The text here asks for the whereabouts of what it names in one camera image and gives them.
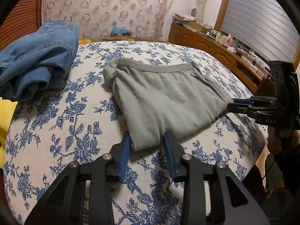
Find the blue jeans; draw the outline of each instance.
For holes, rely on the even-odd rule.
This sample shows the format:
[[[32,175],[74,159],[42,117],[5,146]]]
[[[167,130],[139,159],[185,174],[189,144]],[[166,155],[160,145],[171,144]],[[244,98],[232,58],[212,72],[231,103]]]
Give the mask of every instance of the blue jeans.
[[[78,24],[54,20],[0,51],[0,97],[28,101],[37,91],[61,90],[78,49]]]

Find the blue floral pattern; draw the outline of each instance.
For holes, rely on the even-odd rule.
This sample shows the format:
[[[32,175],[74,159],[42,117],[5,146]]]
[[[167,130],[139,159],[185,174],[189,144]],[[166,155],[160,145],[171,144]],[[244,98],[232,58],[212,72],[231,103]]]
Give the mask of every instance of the blue floral pattern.
[[[80,45],[65,88],[37,94],[31,101],[19,103],[15,111],[5,145],[4,184],[9,206],[20,224],[70,161],[94,161],[121,141],[125,131],[122,113],[103,80],[103,68],[114,57],[162,66],[194,60],[231,97],[251,95],[225,66],[201,50],[135,41]],[[266,138],[266,127],[253,119],[223,113],[184,138],[182,145],[186,153],[203,162],[224,161],[243,180]],[[184,183],[174,183],[169,177],[163,148],[132,152],[131,156],[121,184],[112,184],[115,224],[178,224]],[[88,189],[89,185],[84,223],[89,219]]]

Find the pink bottle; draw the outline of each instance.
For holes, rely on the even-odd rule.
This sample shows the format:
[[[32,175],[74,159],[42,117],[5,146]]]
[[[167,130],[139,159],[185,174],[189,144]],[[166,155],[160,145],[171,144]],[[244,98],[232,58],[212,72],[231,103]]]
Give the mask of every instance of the pink bottle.
[[[232,43],[233,43],[233,35],[231,33],[229,33],[223,42],[223,46],[226,46],[226,47],[232,46]]]

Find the elastic waistband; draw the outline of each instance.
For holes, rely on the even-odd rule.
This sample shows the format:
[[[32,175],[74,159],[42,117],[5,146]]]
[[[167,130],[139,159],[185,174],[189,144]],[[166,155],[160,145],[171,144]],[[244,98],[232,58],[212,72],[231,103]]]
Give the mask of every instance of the elastic waistband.
[[[196,63],[194,61],[191,61],[190,63],[185,63],[185,64],[160,66],[160,65],[143,64],[131,58],[119,58],[117,61],[117,67],[118,66],[125,66],[125,67],[134,68],[141,71],[154,72],[154,73],[174,73],[174,72],[191,69],[196,66]]]

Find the human hand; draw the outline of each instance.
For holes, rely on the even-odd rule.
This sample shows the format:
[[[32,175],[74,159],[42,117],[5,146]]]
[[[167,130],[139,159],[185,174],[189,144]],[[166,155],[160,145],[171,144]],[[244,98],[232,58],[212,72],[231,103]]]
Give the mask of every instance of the human hand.
[[[292,130],[283,130],[280,131],[279,136],[281,138],[289,139],[291,136]],[[276,135],[276,131],[274,127],[268,127],[268,143],[267,147],[271,154],[277,156],[282,151],[281,139],[278,135]],[[300,143],[300,131],[294,130],[292,137],[289,139],[288,148],[294,149]]]

